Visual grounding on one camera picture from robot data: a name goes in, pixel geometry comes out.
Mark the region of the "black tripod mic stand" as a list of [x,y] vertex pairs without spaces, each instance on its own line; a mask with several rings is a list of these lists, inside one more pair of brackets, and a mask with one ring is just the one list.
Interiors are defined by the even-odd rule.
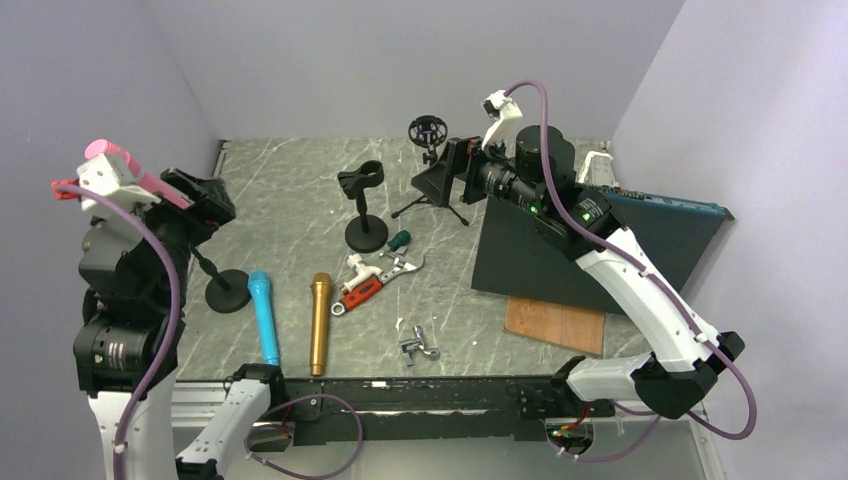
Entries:
[[449,210],[459,219],[462,225],[470,225],[470,222],[450,205],[452,176],[447,163],[440,160],[437,152],[438,147],[447,139],[447,135],[447,124],[434,115],[419,116],[409,124],[408,137],[410,141],[415,146],[425,150],[422,154],[422,160],[426,168],[414,175],[410,181],[411,186],[421,192],[421,196],[392,212],[392,219],[398,218],[413,206],[431,205]]

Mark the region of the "blue mic round-base stand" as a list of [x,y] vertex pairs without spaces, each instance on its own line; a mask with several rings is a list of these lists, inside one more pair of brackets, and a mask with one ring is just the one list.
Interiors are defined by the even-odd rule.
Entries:
[[387,224],[368,213],[365,190],[381,185],[385,174],[380,161],[369,160],[355,170],[340,171],[337,180],[348,199],[354,200],[358,216],[345,228],[345,242],[355,252],[372,253],[388,241]]

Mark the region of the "pink mic round-base stand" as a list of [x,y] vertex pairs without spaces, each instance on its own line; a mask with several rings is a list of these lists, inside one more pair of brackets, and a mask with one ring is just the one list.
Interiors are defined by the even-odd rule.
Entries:
[[244,308],[251,301],[248,288],[249,275],[239,269],[219,271],[216,265],[203,256],[196,247],[190,249],[200,269],[210,277],[204,291],[209,308],[217,313],[229,314]]

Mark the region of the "blue microphone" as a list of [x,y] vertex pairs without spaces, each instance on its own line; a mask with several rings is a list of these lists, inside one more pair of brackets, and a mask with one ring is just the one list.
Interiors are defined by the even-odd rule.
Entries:
[[280,353],[271,303],[271,280],[265,271],[255,270],[248,275],[248,291],[252,297],[259,344],[266,364],[279,366]]

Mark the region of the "pink microphone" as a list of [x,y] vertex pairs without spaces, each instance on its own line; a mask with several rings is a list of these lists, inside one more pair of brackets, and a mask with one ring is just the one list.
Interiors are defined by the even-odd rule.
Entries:
[[163,180],[146,172],[127,150],[106,139],[94,140],[86,147],[84,151],[85,161],[101,153],[115,155],[120,160],[123,160],[130,168],[131,173],[136,176],[136,183],[139,186],[181,209],[186,209],[189,206],[189,200],[183,194],[166,184]]

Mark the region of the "gold microphone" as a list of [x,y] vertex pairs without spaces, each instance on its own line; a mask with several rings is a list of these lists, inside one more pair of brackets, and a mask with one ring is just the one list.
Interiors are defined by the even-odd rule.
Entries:
[[330,275],[325,272],[316,273],[311,282],[313,304],[309,355],[310,375],[314,377],[325,374],[332,292],[333,282]]

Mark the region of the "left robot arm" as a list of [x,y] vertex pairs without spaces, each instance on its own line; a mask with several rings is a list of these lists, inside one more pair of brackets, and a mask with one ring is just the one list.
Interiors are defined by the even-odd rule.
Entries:
[[279,367],[246,364],[194,442],[174,445],[177,345],[187,273],[198,247],[236,216],[219,178],[171,168],[161,193],[121,205],[100,191],[82,241],[83,325],[73,343],[77,378],[100,429],[110,479],[220,479],[254,423],[279,417],[288,392]]

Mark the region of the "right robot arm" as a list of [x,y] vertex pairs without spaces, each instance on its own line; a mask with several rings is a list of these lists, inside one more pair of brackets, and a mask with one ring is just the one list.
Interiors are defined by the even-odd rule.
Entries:
[[528,213],[537,233],[600,284],[648,341],[650,351],[639,356],[567,362],[551,381],[557,411],[574,415],[598,400],[637,400],[677,419],[704,399],[720,374],[736,371],[741,337],[701,319],[606,197],[577,182],[574,147],[558,129],[522,129],[512,157],[500,142],[449,137],[434,116],[416,118],[408,135],[426,163],[415,188],[440,196],[461,180],[467,204],[489,199]]

